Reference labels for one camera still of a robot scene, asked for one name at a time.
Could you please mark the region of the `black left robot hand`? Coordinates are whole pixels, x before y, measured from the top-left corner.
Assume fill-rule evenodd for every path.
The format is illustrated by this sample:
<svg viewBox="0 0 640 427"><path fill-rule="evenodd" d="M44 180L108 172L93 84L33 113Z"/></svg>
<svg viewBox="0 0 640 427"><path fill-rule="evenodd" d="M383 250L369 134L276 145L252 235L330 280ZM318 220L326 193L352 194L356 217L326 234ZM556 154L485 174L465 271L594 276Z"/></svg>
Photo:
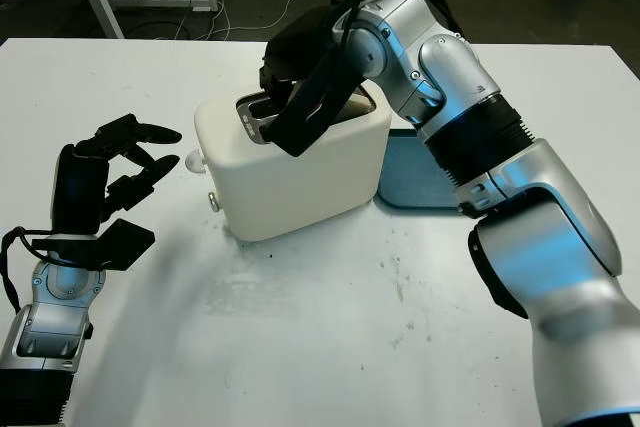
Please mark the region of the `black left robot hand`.
<svg viewBox="0 0 640 427"><path fill-rule="evenodd" d="M65 145L58 156L51 205L56 234L89 235L119 210L130 210L154 192L155 184L178 163L176 155L155 159L140 145L176 144L172 129L139 122L126 114L100 126L93 137ZM140 168L110 183L110 161L121 156Z"/></svg>

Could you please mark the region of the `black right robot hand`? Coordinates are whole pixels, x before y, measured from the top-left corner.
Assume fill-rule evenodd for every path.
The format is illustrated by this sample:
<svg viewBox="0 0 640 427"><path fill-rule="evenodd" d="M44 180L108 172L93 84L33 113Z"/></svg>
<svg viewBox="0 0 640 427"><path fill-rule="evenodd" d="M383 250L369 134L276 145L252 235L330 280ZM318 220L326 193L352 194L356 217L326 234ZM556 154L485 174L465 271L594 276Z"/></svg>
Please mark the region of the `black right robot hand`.
<svg viewBox="0 0 640 427"><path fill-rule="evenodd" d="M267 42L259 84L277 111L285 107L296 84L312 73L332 45L330 12L327 5L314 7Z"/></svg>

